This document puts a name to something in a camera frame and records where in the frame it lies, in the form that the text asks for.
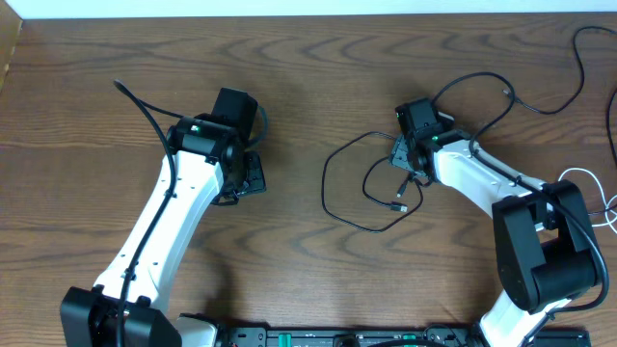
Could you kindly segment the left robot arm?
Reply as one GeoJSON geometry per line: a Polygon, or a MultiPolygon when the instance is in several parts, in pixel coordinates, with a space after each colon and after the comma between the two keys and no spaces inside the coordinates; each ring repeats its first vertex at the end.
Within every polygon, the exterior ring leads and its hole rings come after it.
{"type": "Polygon", "coordinates": [[[206,209],[265,191],[252,134],[265,114],[247,93],[222,88],[212,112],[178,116],[158,130],[165,156],[148,202],[126,242],[90,289],[71,287],[61,303],[69,346],[219,346],[217,325],[198,314],[171,322],[174,280],[206,209]]]}

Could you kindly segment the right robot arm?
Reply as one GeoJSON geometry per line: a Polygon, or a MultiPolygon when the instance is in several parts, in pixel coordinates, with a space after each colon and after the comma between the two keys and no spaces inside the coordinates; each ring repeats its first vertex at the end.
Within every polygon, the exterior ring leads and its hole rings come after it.
{"type": "Polygon", "coordinates": [[[555,314],[589,289],[607,287],[607,271],[577,186],[546,183],[485,153],[428,99],[396,107],[401,134],[389,161],[415,183],[453,188],[493,221],[503,288],[463,337],[468,346],[587,346],[583,330],[546,330],[555,314]]]}

